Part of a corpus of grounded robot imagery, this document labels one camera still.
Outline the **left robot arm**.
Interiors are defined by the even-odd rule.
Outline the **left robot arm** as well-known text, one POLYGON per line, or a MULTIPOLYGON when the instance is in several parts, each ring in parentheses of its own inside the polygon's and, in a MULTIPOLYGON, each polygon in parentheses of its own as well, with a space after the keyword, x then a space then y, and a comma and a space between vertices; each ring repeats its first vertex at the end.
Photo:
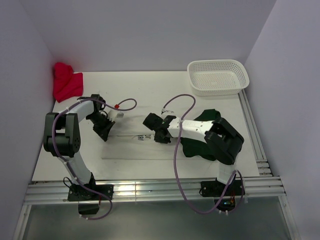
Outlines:
POLYGON ((105 100, 99 94, 79 97, 77 102, 61 112, 50 112, 45 116, 43 147, 57 157, 71 176, 73 186, 81 186, 79 194, 86 200, 96 197, 98 188, 95 178, 80 154, 82 120, 93 123, 93 131, 107 141, 115 124, 118 112, 105 112, 105 100))

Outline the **dark green t-shirt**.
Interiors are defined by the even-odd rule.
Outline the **dark green t-shirt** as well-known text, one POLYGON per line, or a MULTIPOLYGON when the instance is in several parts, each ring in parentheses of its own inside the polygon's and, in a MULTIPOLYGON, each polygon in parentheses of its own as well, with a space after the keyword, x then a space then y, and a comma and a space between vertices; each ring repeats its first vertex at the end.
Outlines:
MULTIPOLYGON (((221 114, 219 111, 217 111, 215 109, 205 109, 198 117, 196 117, 194 119, 194 121, 201 121, 201 122, 216 121, 220 117, 221 117, 221 114)), ((207 144, 202 141, 191 139, 191 138, 186 138, 186 137, 181 137, 180 143, 182 144, 183 154, 187 158, 200 156, 203 159, 206 159, 209 161, 216 160, 214 155, 211 154, 210 149, 207 146, 207 144)))

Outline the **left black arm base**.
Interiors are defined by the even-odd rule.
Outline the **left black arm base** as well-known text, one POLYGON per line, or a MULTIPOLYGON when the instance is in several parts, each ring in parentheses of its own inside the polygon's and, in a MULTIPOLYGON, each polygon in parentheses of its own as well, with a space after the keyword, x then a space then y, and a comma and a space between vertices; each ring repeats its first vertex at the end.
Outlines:
POLYGON ((84 186, 95 192, 84 189, 82 186, 72 183, 69 177, 63 178, 63 184, 68 188, 68 202, 78 202, 78 213, 81 215, 96 215, 100 210, 101 201, 105 198, 95 192, 113 198, 114 186, 112 184, 96 184, 92 176, 90 182, 84 186))

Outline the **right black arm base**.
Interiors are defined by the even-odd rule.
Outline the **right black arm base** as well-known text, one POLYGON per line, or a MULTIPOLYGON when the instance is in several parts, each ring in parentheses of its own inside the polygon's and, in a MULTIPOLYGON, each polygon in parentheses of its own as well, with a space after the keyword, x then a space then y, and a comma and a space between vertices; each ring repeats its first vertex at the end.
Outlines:
MULTIPOLYGON (((222 195, 224 188, 225 185, 218 182, 217 180, 201 181, 199 194, 204 198, 219 198, 222 195)), ((222 212, 232 211, 237 206, 236 197, 240 197, 240 199, 242 200, 244 196, 245 189, 242 186, 242 181, 234 179, 228 186, 223 199, 219 203, 217 209, 222 212)))

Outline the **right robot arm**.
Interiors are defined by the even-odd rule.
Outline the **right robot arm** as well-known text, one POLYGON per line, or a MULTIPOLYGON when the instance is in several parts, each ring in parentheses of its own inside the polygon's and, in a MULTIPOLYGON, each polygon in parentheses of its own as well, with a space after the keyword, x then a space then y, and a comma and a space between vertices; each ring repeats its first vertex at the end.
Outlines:
POLYGON ((172 139, 180 139, 185 157, 201 157, 218 161, 216 189, 222 195, 229 194, 233 188, 231 176, 242 150, 244 138, 224 118, 216 114, 215 120, 185 120, 175 115, 164 118, 150 113, 143 125, 154 132, 154 141, 168 144, 172 139))

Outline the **white printed t-shirt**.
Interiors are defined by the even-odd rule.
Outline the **white printed t-shirt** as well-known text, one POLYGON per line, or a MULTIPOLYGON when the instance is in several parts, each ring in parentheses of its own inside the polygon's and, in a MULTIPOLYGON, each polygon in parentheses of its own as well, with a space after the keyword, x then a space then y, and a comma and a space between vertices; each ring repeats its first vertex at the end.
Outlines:
POLYGON ((103 160, 171 160, 177 143, 155 142, 155 133, 143 125, 146 113, 128 112, 117 118, 107 141, 102 145, 103 160))

